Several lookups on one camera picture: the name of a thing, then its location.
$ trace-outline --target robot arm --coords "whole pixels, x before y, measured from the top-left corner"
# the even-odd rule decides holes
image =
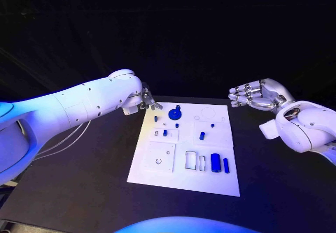
[[[148,107],[163,108],[128,69],[50,95],[0,103],[0,184],[20,174],[60,132],[118,108],[128,115]]]
[[[253,81],[229,89],[232,107],[249,105],[275,114],[259,125],[266,139],[281,137],[287,146],[302,153],[321,154],[336,165],[336,112],[307,101],[295,102],[288,90],[272,79]]]

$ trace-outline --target blue object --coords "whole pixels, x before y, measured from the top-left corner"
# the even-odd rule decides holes
[[[212,172],[220,172],[220,158],[219,154],[212,154]]]
[[[227,163],[227,159],[223,159],[223,171],[225,171],[225,173],[229,173],[229,163]]]
[[[171,120],[177,120],[181,117],[180,106],[177,105],[167,113],[167,116]]]
[[[116,233],[258,233],[256,231],[197,217],[160,217],[138,222],[116,231]]]
[[[203,140],[203,139],[204,139],[204,132],[200,132],[199,139],[200,139],[200,140]]]

